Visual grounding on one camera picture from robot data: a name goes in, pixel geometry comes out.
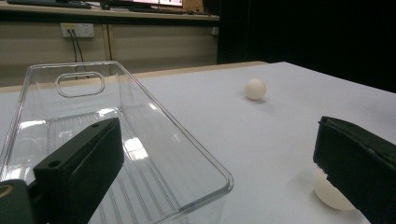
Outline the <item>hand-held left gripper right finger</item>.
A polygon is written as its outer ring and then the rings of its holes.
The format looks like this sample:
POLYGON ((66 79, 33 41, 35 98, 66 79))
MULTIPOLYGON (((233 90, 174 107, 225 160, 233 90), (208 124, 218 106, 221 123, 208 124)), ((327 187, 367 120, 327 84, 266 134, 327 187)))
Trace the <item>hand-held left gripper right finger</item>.
POLYGON ((396 145, 354 123, 323 117, 313 161, 371 224, 396 224, 396 145))

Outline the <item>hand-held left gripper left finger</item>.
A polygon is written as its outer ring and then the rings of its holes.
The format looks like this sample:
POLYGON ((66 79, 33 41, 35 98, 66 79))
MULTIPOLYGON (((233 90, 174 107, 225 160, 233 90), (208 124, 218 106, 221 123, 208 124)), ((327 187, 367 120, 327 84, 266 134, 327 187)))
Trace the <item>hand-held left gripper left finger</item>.
POLYGON ((120 121, 96 122, 34 167, 49 224, 88 224, 124 163, 120 121))

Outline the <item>black curtain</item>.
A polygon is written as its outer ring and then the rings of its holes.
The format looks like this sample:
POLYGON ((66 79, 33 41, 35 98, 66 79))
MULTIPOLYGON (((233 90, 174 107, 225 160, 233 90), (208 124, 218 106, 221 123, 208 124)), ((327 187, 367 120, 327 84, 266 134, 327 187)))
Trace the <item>black curtain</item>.
POLYGON ((396 0, 221 0, 218 62, 249 61, 396 93, 396 0))

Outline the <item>white egg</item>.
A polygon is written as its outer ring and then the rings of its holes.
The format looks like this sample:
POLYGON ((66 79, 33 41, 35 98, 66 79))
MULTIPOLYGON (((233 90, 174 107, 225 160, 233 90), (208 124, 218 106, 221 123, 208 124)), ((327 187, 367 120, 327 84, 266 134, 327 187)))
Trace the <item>white egg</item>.
POLYGON ((330 183, 321 169, 317 169, 314 174, 314 192, 330 208, 340 211, 355 210, 355 206, 330 183))
POLYGON ((260 100, 266 93, 266 84, 263 80, 253 78, 245 86, 246 97, 250 100, 260 100))

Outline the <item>white table cover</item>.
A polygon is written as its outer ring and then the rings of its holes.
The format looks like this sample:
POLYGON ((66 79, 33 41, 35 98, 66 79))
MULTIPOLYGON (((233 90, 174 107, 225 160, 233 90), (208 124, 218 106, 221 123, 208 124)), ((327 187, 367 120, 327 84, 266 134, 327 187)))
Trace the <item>white table cover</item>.
MULTIPOLYGON (((219 224, 368 224, 315 195, 319 120, 355 123, 396 144, 396 93, 290 63, 136 78, 232 176, 219 224), (246 97, 253 78, 266 84, 246 97)), ((21 91, 0 91, 0 151, 21 91)))

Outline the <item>clear plastic container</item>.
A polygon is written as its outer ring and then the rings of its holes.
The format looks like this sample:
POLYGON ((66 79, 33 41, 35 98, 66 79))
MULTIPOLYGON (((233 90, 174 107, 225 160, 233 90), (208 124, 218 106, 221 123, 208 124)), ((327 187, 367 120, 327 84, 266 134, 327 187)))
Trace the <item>clear plastic container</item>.
POLYGON ((231 174, 116 62, 29 67, 0 151, 0 224, 49 224, 34 167, 113 118, 124 163, 88 224, 219 224, 231 174))

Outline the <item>computer monitor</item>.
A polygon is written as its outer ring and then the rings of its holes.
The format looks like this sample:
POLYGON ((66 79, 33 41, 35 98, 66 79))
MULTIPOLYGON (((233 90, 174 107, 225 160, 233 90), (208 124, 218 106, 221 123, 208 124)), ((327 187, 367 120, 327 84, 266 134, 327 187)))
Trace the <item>computer monitor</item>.
POLYGON ((183 0, 125 0, 136 4, 151 4, 162 7, 183 7, 183 0))

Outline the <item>white wall socket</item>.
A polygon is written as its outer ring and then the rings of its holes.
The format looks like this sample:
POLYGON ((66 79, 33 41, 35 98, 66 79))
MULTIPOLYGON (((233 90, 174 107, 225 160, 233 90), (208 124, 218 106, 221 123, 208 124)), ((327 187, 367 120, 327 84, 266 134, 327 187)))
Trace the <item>white wall socket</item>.
POLYGON ((94 30, 92 23, 61 23, 63 37, 93 38, 94 30))

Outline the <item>black keyboard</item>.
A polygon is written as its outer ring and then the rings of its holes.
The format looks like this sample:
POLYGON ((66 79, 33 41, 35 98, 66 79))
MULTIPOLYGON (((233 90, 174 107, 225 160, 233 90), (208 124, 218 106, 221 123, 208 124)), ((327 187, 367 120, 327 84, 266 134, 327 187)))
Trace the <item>black keyboard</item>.
POLYGON ((38 6, 38 7, 66 7, 66 8, 84 8, 92 7, 80 0, 6 0, 12 5, 38 6))

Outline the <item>wooden desk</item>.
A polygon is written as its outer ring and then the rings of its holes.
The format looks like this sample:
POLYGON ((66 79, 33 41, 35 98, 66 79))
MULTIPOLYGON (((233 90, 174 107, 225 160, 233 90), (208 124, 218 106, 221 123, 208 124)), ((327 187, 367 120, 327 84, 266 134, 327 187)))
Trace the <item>wooden desk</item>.
POLYGON ((99 7, 91 9, 83 8, 67 8, 67 7, 42 7, 42 6, 26 6, 13 5, 7 1, 0 1, 0 17, 5 20, 15 19, 32 19, 37 16, 39 19, 56 21, 93 21, 105 18, 112 19, 164 19, 164 20, 187 20, 187 21, 219 21, 219 16, 215 15, 188 15, 188 14, 156 14, 132 12, 128 9, 110 9, 102 10, 99 7))

